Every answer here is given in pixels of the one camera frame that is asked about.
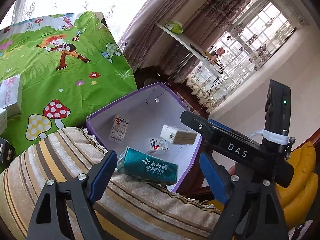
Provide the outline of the person's right hand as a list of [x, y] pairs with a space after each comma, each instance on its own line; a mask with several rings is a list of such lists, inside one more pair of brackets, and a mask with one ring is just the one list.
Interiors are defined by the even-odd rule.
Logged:
[[232, 175], [236, 175], [236, 170], [235, 170], [235, 165], [233, 165], [229, 170], [228, 173], [232, 176]]

